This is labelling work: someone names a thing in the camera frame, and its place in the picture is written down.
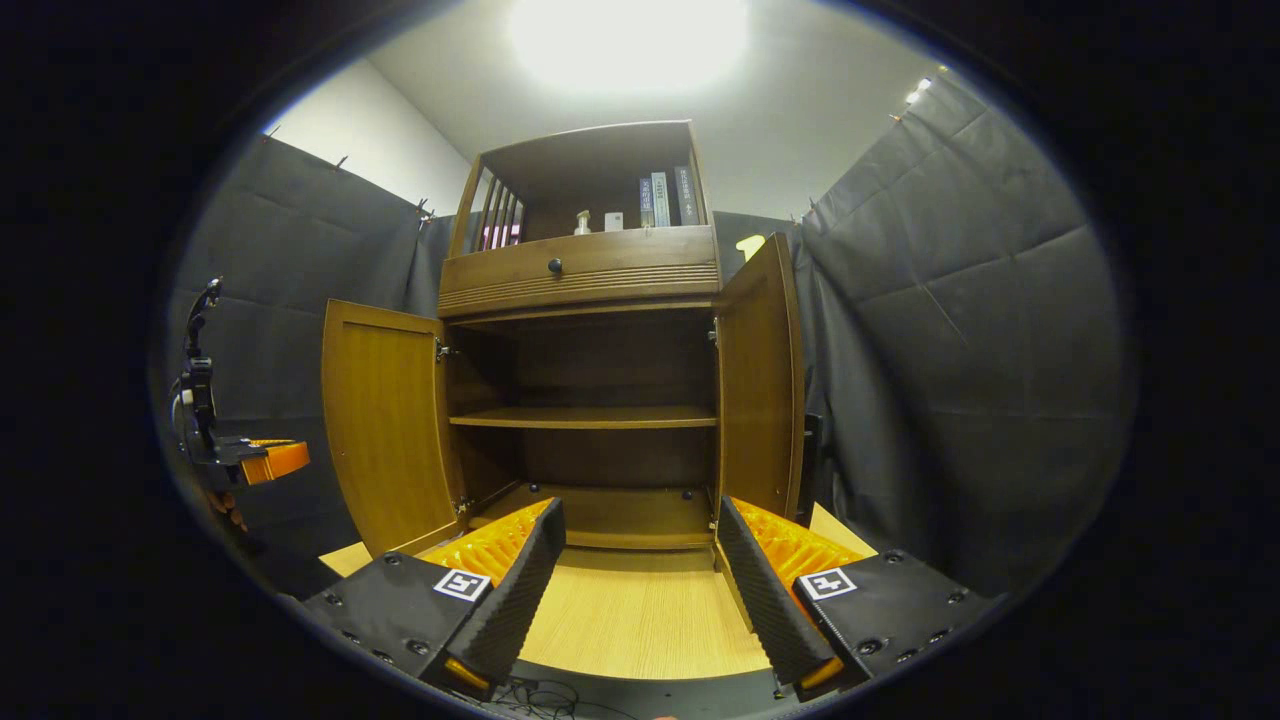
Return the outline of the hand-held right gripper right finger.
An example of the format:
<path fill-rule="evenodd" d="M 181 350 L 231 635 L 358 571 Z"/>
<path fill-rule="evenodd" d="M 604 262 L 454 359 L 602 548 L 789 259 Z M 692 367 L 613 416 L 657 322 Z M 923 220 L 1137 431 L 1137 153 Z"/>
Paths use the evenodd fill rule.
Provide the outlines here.
<path fill-rule="evenodd" d="M 928 659 L 1001 606 L 902 550 L 859 553 L 730 496 L 716 536 L 776 680 L 803 701 Z"/>

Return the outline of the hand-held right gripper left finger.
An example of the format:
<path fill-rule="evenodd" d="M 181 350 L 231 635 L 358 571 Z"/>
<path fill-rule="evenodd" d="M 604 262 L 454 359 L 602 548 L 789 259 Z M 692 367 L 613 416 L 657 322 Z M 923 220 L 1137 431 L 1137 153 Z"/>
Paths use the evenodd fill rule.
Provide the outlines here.
<path fill-rule="evenodd" d="M 421 557 L 388 551 L 300 607 L 315 626 L 398 673 L 492 698 L 564 544 L 563 502 L 547 497 Z"/>

